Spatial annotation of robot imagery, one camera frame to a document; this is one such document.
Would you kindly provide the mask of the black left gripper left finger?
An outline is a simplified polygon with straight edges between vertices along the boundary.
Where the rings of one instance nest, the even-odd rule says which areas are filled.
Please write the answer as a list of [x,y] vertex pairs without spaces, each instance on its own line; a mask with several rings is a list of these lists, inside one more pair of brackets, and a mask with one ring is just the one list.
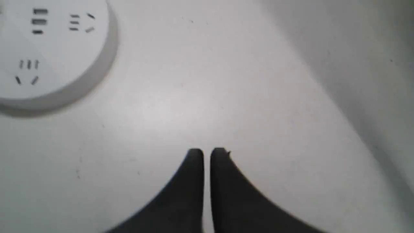
[[157,196],[109,232],[201,233],[203,204],[204,156],[193,148]]

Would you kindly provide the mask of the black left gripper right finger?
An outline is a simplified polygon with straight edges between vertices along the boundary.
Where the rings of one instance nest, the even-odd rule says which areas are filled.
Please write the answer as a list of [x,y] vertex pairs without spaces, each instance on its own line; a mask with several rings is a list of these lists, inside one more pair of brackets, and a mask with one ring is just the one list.
[[225,148],[210,157],[210,196],[216,233],[320,233],[263,195]]

